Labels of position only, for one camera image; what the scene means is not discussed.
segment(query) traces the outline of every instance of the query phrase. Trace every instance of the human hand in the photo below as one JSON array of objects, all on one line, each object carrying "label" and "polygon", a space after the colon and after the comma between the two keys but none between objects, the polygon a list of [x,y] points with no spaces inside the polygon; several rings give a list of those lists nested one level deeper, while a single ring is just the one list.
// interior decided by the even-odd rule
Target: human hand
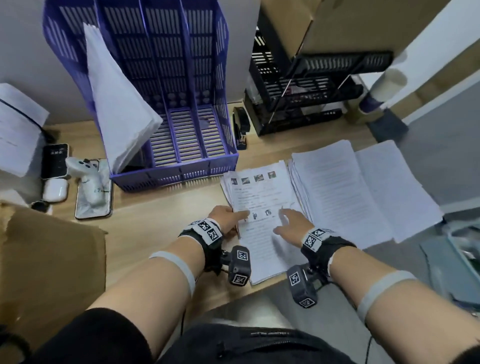
[{"label": "human hand", "polygon": [[302,239],[308,230],[312,229],[314,225],[308,219],[296,210],[283,208],[279,211],[280,214],[288,218],[288,225],[277,226],[273,232],[280,235],[290,244],[301,248]]},{"label": "human hand", "polygon": [[246,219],[250,215],[250,211],[233,212],[229,206],[215,206],[208,215],[220,225],[220,230],[225,235],[232,230],[237,222]]}]

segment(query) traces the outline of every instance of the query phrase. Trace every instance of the black stapler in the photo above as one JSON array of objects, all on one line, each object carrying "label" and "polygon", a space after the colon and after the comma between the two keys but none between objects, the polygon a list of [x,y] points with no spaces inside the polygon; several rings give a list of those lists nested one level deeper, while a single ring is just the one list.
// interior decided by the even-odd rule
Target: black stapler
[{"label": "black stapler", "polygon": [[238,150],[247,149],[246,133],[250,131],[250,119],[243,107],[233,108],[233,132]]}]

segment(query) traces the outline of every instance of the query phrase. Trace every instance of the black smartphone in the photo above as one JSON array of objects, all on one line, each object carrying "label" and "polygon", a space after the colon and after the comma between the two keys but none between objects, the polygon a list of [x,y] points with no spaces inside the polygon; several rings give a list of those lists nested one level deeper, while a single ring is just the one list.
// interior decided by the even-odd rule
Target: black smartphone
[{"label": "black smartphone", "polygon": [[50,144],[43,147],[42,174],[43,180],[63,178],[67,176],[65,159],[69,156],[68,144]]}]

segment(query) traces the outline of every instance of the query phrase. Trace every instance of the wooden desk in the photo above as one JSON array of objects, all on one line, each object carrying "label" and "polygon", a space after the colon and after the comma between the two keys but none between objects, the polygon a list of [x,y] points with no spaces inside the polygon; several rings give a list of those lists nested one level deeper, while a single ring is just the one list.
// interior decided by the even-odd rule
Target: wooden desk
[{"label": "wooden desk", "polygon": [[[230,114],[234,106],[230,105]],[[59,143],[70,145],[72,156],[105,158],[100,135],[92,121],[54,125],[51,130],[60,133]],[[318,149],[341,139],[350,140],[355,150],[376,143],[365,125],[350,125],[344,119],[262,138],[252,131],[247,136],[248,149],[240,151],[237,169],[286,160],[293,152]],[[112,216],[81,222],[108,232],[107,288],[151,253],[171,243],[188,223],[207,216],[215,205],[226,205],[219,181],[219,177],[205,178],[135,194],[124,193],[115,186]],[[76,183],[70,181],[69,189],[67,201],[55,205],[53,215],[74,220]],[[229,242],[227,248],[237,244],[235,240]],[[285,274],[253,287],[248,284],[240,288],[229,285],[223,276],[204,274],[197,283],[189,316],[200,315],[284,278]]]}]

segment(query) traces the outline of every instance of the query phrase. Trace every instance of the forearm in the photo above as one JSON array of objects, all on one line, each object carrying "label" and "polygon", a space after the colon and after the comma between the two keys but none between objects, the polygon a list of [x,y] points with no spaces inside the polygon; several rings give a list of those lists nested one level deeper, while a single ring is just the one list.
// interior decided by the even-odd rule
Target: forearm
[{"label": "forearm", "polygon": [[[339,249],[330,266],[333,280],[356,306],[375,282],[394,271],[352,247]],[[368,311],[366,324],[400,363],[450,363],[480,340],[474,317],[413,280],[382,293]]]},{"label": "forearm", "polygon": [[[205,265],[199,243],[180,237],[165,251],[182,259],[198,278]],[[164,258],[148,259],[102,294],[89,308],[104,307],[129,319],[156,357],[181,318],[190,288],[183,272]]]}]

